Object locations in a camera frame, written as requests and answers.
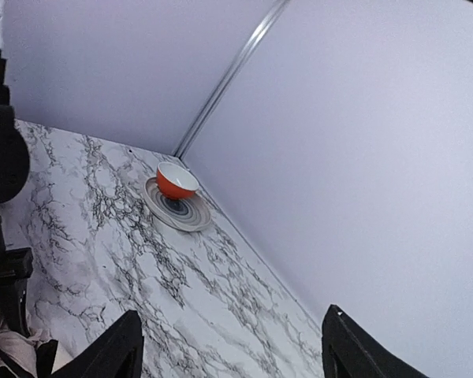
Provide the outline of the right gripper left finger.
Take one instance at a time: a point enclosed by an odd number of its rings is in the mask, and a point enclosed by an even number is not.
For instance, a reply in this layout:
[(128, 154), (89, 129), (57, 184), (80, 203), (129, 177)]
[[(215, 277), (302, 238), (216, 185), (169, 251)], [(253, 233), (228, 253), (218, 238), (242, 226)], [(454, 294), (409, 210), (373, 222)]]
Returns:
[(140, 378), (143, 345), (142, 321), (135, 310), (129, 310), (80, 355), (51, 375), (66, 378)]

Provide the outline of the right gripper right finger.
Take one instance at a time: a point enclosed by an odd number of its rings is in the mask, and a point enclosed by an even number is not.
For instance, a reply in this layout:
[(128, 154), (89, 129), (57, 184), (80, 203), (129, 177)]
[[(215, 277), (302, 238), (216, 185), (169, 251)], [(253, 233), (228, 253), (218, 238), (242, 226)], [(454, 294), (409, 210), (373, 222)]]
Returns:
[(391, 354), (334, 304), (322, 320), (322, 367), (325, 378), (425, 376)]

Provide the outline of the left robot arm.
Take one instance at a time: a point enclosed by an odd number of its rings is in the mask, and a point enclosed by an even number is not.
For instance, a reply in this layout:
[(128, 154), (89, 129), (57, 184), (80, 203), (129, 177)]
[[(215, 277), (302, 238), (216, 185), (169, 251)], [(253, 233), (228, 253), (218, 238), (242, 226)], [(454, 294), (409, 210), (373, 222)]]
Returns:
[[(27, 143), (16, 129), (10, 91), (5, 85), (6, 59), (0, 49), (0, 205), (14, 199), (30, 172)], [(32, 274), (32, 249), (6, 247), (0, 214), (0, 312), (14, 332), (29, 337), (26, 321), (27, 280)]]

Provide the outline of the beige folding umbrella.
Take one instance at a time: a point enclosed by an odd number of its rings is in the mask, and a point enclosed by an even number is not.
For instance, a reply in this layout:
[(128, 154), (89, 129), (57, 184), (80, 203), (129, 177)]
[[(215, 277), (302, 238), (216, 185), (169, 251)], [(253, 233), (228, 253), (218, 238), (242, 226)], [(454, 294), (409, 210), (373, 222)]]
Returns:
[(48, 377), (56, 367), (58, 341), (45, 329), (15, 332), (0, 313), (0, 377)]

